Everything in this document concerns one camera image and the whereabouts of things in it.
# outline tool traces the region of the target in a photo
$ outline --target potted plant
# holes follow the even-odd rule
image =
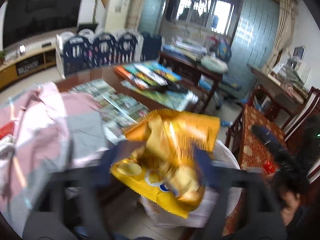
[[[0,65],[3,64],[4,57],[5,57],[5,51],[4,50],[0,50]]]

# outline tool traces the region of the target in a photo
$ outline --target television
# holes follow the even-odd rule
[[[81,0],[8,0],[3,47],[54,30],[76,27]]]

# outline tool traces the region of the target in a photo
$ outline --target desk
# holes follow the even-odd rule
[[[200,110],[200,114],[203,114],[212,96],[214,95],[214,92],[217,89],[219,82],[222,81],[222,74],[218,74],[213,71],[210,71],[202,66],[199,66],[191,61],[188,61],[183,57],[179,57],[178,55],[175,55],[170,52],[161,51],[159,53],[159,56],[160,56],[159,63],[161,65],[163,64],[163,61],[165,59],[167,61],[167,64],[168,63],[172,64],[173,72],[188,79],[191,85],[193,85],[194,87],[196,87],[196,89],[200,90],[202,93],[207,95],[206,99],[204,99],[204,105]],[[199,86],[201,75],[204,75],[210,78],[211,80],[213,80],[213,85],[209,92],[207,90],[202,89]]]
[[[261,83],[261,85],[263,85],[263,87],[266,88],[274,98],[278,97],[279,95],[283,95],[287,99],[287,101],[289,101],[290,105],[295,107],[297,107],[297,105],[303,105],[303,103],[299,102],[295,97],[290,96],[281,86],[275,83],[272,79],[268,78],[268,76],[265,73],[250,65],[249,67],[251,69],[251,72],[257,77],[258,82]]]
[[[159,108],[165,108],[165,106],[161,105],[160,103],[153,101],[150,98],[147,98],[133,90],[130,90],[129,88],[124,87],[121,82],[124,80],[124,78],[118,76],[114,71],[113,67],[106,66],[101,68],[95,68],[95,69],[88,69],[84,70],[75,74],[72,74],[68,76],[66,79],[61,80],[56,83],[58,89],[60,92],[67,92],[71,88],[81,85],[83,83],[87,83],[91,80],[100,79],[103,78],[105,82],[107,82],[110,86],[112,86],[117,93],[123,93],[127,96],[133,97],[138,102],[145,105],[147,108],[149,108],[150,111],[159,109]],[[186,87],[190,87],[190,84],[187,82],[183,82],[183,84]],[[193,112],[196,108],[196,103],[189,103],[185,109],[185,111]]]

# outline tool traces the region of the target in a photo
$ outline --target chips bag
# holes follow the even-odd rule
[[[111,173],[128,187],[175,215],[187,218],[204,194],[193,144],[212,152],[220,120],[201,114],[160,109],[125,131],[128,140],[145,141]]]

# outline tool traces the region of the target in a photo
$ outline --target tiled wall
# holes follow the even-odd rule
[[[278,21],[278,3],[272,0],[243,1],[228,63],[228,74],[243,85],[239,92],[228,89],[237,98],[244,98],[254,86],[256,78],[247,64],[263,67],[273,48]]]
[[[144,0],[139,32],[158,34],[165,0]]]

